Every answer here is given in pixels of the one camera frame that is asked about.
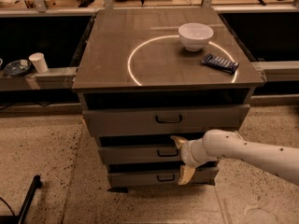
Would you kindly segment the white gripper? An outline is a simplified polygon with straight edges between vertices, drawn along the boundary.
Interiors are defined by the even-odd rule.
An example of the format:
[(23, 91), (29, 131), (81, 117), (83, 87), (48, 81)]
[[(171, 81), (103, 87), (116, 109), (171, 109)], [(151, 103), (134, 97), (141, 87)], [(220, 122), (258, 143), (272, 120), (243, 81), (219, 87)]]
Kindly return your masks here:
[(171, 135), (170, 138), (175, 142), (177, 149), (180, 149), (181, 159), (186, 164), (180, 166), (179, 185), (186, 185), (191, 181), (195, 173), (194, 168), (217, 160), (216, 157), (207, 154), (201, 139), (187, 141), (176, 135)]

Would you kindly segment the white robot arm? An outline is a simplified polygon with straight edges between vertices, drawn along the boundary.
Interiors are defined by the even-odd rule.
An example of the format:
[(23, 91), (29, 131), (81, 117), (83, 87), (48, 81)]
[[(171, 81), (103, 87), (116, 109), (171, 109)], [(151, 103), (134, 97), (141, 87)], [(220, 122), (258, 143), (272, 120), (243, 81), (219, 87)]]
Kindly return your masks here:
[(187, 140), (172, 135), (183, 165), (179, 185), (188, 184), (195, 169), (220, 159), (235, 159), (248, 163), (281, 179), (299, 185), (299, 149), (280, 147), (244, 140), (238, 133), (210, 130), (202, 138)]

